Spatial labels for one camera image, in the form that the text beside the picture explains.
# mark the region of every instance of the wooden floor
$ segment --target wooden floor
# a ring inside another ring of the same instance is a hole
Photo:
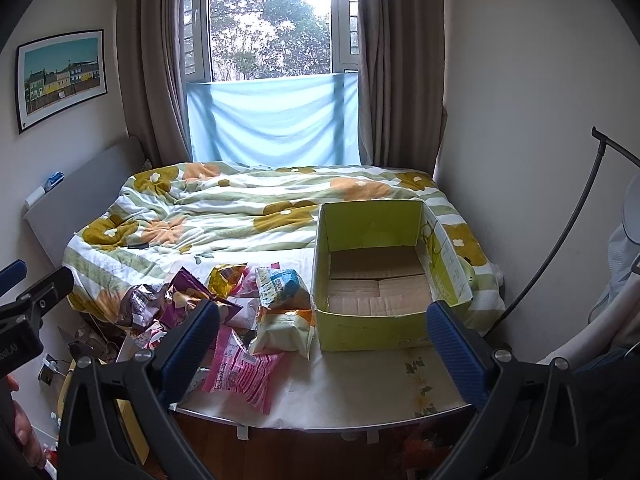
[[[238,440],[236,428],[187,415],[175,415],[182,432],[217,480],[402,478],[398,452],[406,430],[380,432],[380,442],[361,436],[346,442],[339,434],[251,428],[249,441]],[[164,479],[150,456],[145,469]]]

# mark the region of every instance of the metal bolt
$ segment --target metal bolt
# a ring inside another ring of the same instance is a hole
[[[556,357],[554,359],[554,366],[558,369],[558,370],[567,370],[569,368],[569,363],[566,359],[564,359],[563,357]]]
[[[511,355],[511,352],[509,352],[508,350],[505,350],[504,348],[500,348],[499,350],[495,351],[494,357],[498,359],[498,361],[500,361],[501,363],[508,363],[509,361],[511,361],[511,358],[513,356]]]
[[[143,363],[145,361],[149,361],[153,357],[154,353],[151,350],[143,348],[142,350],[138,350],[133,358],[139,363]]]
[[[78,368],[87,368],[91,362],[92,360],[88,355],[83,355],[78,359]]]

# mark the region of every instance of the finger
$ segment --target finger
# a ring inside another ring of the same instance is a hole
[[[22,456],[31,467],[42,469],[47,459],[44,456],[44,450],[40,445],[36,434],[31,432],[31,437],[22,450]]]
[[[9,389],[12,392],[17,392],[20,389],[20,384],[18,384],[18,381],[16,381],[15,377],[11,374],[7,375],[6,381],[9,383]]]
[[[29,442],[31,434],[33,433],[33,428],[31,427],[31,423],[29,422],[29,417],[24,412],[20,404],[15,402],[14,400],[14,427],[15,427],[15,436],[18,437],[20,444],[26,446]]]

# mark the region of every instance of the window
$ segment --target window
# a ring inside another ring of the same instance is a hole
[[[358,0],[184,0],[187,81],[358,69]]]

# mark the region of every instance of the striped bedding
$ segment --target striped bedding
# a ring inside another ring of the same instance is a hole
[[[370,166],[248,168],[185,163],[130,177],[109,210],[76,233],[64,264],[76,310],[115,321],[132,285],[163,282],[176,262],[207,267],[220,251],[313,247],[319,205],[347,200],[424,200],[477,275],[467,326],[486,330],[504,310],[497,280],[468,225],[418,171]]]

